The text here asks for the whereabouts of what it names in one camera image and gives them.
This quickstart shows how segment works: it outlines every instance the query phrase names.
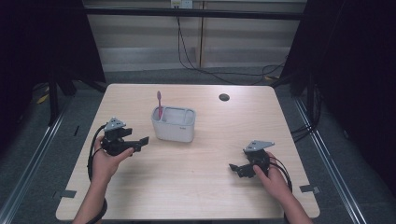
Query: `pink toothbrush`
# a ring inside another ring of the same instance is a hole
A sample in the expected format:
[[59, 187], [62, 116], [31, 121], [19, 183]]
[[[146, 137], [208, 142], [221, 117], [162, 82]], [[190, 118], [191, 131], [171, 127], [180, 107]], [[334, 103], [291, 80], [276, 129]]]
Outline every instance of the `pink toothbrush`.
[[161, 92], [157, 91], [157, 98], [158, 98], [158, 117], [161, 118], [163, 115], [163, 107], [161, 106]]

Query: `cable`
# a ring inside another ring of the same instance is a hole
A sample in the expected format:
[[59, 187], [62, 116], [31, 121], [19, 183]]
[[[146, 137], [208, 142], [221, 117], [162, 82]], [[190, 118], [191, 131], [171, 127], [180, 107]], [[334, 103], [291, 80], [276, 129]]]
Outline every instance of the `cable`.
[[[97, 135], [99, 134], [99, 132], [101, 132], [104, 128], [106, 127], [106, 125], [102, 125], [100, 126], [100, 128], [96, 131], [95, 135], [93, 136], [92, 139], [92, 143], [91, 143], [91, 148], [90, 148], [90, 156], [88, 157], [88, 178], [90, 179], [90, 181], [92, 180], [92, 165], [93, 165], [93, 157], [95, 156], [96, 152], [98, 152], [101, 148], [99, 148], [98, 150], [96, 150], [95, 152], [93, 152], [93, 148], [95, 145], [95, 141], [97, 138]], [[96, 223], [97, 221], [99, 221], [106, 213], [107, 211], [107, 201], [106, 198], [103, 201], [103, 205], [102, 205], [102, 210], [99, 212], [98, 215], [96, 215], [96, 217], [94, 217], [93, 219], [91, 219], [89, 222], [87, 222], [88, 224], [91, 223]]]
[[315, 97], [315, 105], [316, 105], [316, 112], [314, 114], [314, 118], [313, 118], [313, 120], [311, 120], [310, 125], [302, 126], [299, 129], [291, 132], [291, 134], [298, 133], [297, 135], [293, 136], [294, 143], [301, 141], [302, 139], [307, 137], [309, 134], [311, 134], [318, 127], [318, 123], [319, 123], [319, 119], [320, 119], [320, 115], [321, 115], [321, 105], [322, 105], [323, 99], [322, 99], [320, 92], [318, 91], [317, 86], [315, 86], [314, 94], [315, 94], [314, 97]]
[[[189, 69], [189, 70], [192, 70], [192, 71], [197, 71], [197, 72], [200, 72], [200, 73], [202, 73], [202, 74], [210, 75], [210, 76], [212, 76], [212, 77], [215, 77], [215, 78], [217, 78], [217, 79], [219, 79], [219, 80], [221, 80], [221, 81], [224, 81], [224, 82], [229, 83], [229, 84], [232, 84], [232, 85], [241, 85], [241, 84], [235, 83], [235, 82], [231, 82], [231, 81], [226, 80], [226, 79], [224, 79], [224, 78], [222, 78], [222, 77], [219, 77], [219, 76], [217, 76], [217, 75], [238, 75], [238, 76], [247, 76], [247, 77], [260, 77], [260, 79], [259, 79], [258, 81], [255, 81], [255, 82], [253, 82], [253, 83], [247, 84], [247, 85], [249, 85], [249, 86], [253, 86], [253, 85], [256, 85], [256, 84], [262, 82], [262, 80], [264, 79], [264, 76], [265, 76], [265, 75], [268, 75], [268, 74], [271, 74], [271, 73], [275, 72], [278, 68], [283, 67], [284, 64], [285, 64], [285, 63], [281, 63], [281, 64], [266, 65], [266, 66], [264, 66], [264, 67], [262, 68], [262, 72], [261, 72], [260, 74], [232, 73], [232, 72], [213, 73], [213, 72], [207, 72], [207, 71], [202, 70], [202, 69], [198, 69], [198, 68], [194, 67], [194, 65], [191, 63], [190, 58], [189, 58], [189, 55], [188, 55], [188, 53], [187, 53], [186, 44], [185, 44], [185, 42], [184, 42], [184, 37], [183, 37], [183, 34], [181, 33], [181, 28], [180, 28], [181, 26], [180, 26], [180, 19], [179, 19], [179, 17], [177, 17], [177, 26], [178, 26], [178, 29], [177, 29], [177, 32], [178, 32], [178, 34], [177, 34], [177, 52], [178, 52], [178, 60], [179, 60], [180, 64], [181, 64], [184, 68], [186, 68], [186, 69]], [[182, 45], [183, 45], [184, 54], [186, 55], [186, 58], [187, 58], [187, 61], [188, 61], [189, 65], [190, 65], [190, 67], [186, 66], [186, 65], [181, 61], [181, 58], [180, 58], [180, 55], [181, 55], [181, 53], [180, 53], [180, 39], [181, 39], [181, 42], [182, 42]], [[274, 68], [273, 70], [269, 71], [269, 72], [264, 73], [265, 68], [271, 67], [271, 66], [274, 66], [275, 68]]]

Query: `wall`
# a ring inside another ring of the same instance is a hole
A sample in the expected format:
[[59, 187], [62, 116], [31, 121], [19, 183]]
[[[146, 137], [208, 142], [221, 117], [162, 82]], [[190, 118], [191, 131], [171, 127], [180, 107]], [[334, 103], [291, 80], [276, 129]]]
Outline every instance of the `wall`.
[[[85, 6], [169, 8], [170, 0], [86, 0]], [[193, 8], [303, 12], [305, 0], [193, 1]], [[105, 72], [180, 68], [189, 65], [173, 17], [89, 15]], [[194, 66], [265, 66], [283, 63], [298, 21], [180, 18]]]

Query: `human hand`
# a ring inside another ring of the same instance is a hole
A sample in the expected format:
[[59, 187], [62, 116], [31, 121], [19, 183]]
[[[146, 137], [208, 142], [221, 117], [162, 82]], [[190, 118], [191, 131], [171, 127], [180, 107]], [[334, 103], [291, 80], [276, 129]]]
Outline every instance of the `human hand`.
[[[270, 157], [270, 162], [277, 164], [276, 160], [274, 159], [275, 156], [271, 152], [267, 151], [267, 153]], [[264, 188], [274, 198], [280, 201], [283, 197], [291, 194], [288, 184], [276, 166], [270, 164], [268, 176], [265, 175], [258, 165], [254, 165], [253, 170], [262, 182]]]
[[120, 155], [113, 157], [101, 149], [102, 139], [103, 136], [99, 136], [96, 138], [94, 144], [95, 152], [92, 166], [92, 182], [108, 184], [110, 182], [111, 176], [113, 176], [119, 168], [119, 164], [126, 158], [132, 156], [134, 149], [130, 147], [123, 151]]

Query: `wooden table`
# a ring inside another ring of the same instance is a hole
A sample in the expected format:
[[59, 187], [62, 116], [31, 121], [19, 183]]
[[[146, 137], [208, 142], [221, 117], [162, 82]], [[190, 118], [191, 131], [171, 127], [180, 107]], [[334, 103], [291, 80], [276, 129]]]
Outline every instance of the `wooden table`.
[[[192, 108], [196, 112], [191, 143], [156, 138], [150, 115], [158, 105]], [[223, 102], [222, 93], [230, 96]], [[239, 178], [229, 163], [248, 163], [242, 149], [252, 140], [271, 141], [271, 151], [288, 169], [293, 193], [310, 217], [319, 215], [275, 92], [270, 87], [217, 85], [112, 84], [98, 109], [67, 188], [75, 198], [62, 198], [60, 220], [73, 219], [88, 190], [87, 159], [96, 130], [112, 117], [133, 128], [125, 141], [149, 136], [142, 151], [122, 162], [107, 188], [104, 219], [215, 220], [283, 217], [279, 204], [259, 179]]]

